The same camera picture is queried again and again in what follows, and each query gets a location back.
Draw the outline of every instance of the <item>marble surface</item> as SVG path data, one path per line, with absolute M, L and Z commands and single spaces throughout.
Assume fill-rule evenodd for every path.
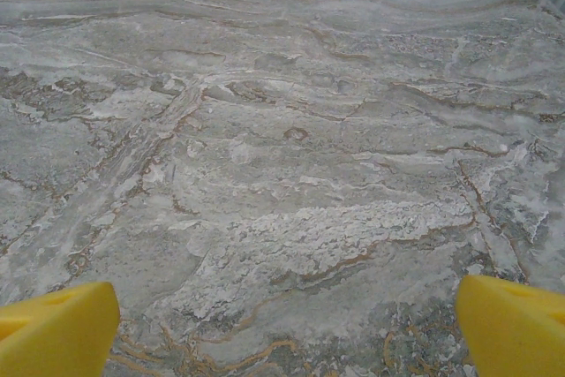
M 466 274 L 564 291 L 547 0 L 0 0 L 0 304 L 114 283 L 106 374 L 473 368 Z

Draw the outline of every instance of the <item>yellow plastic piece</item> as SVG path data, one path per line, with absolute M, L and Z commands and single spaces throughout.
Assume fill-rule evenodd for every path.
M 120 321 L 110 283 L 0 308 L 1 377 L 100 377 Z
M 467 275 L 456 313 L 478 377 L 565 376 L 565 296 Z

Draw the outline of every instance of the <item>stone countertop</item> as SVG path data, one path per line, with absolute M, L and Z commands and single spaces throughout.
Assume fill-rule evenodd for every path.
M 547 0 L 0 0 L 0 304 L 106 375 L 470 375 L 462 276 L 565 281 Z

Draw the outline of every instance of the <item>stone texture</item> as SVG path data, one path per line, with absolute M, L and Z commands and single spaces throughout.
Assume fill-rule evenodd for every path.
M 106 375 L 472 373 L 565 288 L 547 0 L 0 0 L 0 303 L 114 283 Z

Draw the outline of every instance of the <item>hole in yellow object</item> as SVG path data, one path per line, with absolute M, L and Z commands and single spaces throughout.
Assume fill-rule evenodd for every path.
M 551 318 L 565 326 L 565 313 L 552 313 Z
M 0 342 L 26 326 L 29 320 L 0 320 Z
M 67 293 L 66 295 L 54 296 L 53 298 L 45 299 L 43 301 L 43 304 L 44 305 L 61 305 L 63 302 L 66 302 L 70 298 L 72 298 L 72 294 Z
M 530 291 L 522 290 L 520 287 L 505 287 L 504 289 L 508 293 L 511 293 L 514 296 L 519 296 L 520 298 L 531 298 L 533 296 Z

